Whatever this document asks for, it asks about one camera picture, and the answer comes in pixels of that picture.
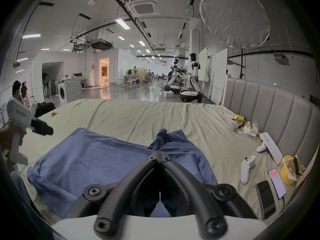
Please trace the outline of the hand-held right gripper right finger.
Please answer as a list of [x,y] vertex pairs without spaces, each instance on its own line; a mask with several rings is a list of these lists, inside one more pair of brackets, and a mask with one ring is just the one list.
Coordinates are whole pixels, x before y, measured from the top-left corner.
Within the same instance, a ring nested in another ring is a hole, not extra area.
[[219,239],[227,233],[229,226],[225,216],[258,220],[234,186],[202,183],[166,152],[160,152],[160,159],[162,172],[181,192],[174,201],[177,208],[169,208],[169,213],[194,214],[203,239]]

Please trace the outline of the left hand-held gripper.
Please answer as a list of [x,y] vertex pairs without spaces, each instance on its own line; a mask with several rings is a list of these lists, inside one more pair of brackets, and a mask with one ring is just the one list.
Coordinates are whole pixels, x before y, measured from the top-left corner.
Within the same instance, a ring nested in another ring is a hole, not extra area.
[[[35,117],[37,105],[32,103],[31,107],[26,107],[20,101],[13,98],[6,106],[9,120],[14,122],[14,126],[23,132],[30,128],[34,133],[46,136],[53,135],[54,129],[46,122]],[[21,134],[14,133],[11,144],[9,159],[13,163],[28,165],[28,158],[19,152]]]

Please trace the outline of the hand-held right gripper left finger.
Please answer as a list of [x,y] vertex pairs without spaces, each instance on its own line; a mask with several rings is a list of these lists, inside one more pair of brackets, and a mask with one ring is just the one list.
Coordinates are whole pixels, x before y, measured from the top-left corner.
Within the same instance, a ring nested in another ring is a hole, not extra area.
[[159,202],[157,153],[131,170],[121,181],[87,186],[66,219],[97,215],[94,233],[101,239],[120,239],[127,215],[150,217]]

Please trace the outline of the person's left hand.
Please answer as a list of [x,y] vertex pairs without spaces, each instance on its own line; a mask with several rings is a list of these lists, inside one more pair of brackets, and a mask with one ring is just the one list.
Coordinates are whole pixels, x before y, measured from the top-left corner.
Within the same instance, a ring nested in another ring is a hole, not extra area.
[[1,131],[0,131],[0,146],[1,152],[4,153],[5,150],[10,150],[11,142],[14,134],[17,133],[20,136],[19,146],[22,146],[23,138],[27,134],[21,128],[16,127],[14,122],[10,121]]

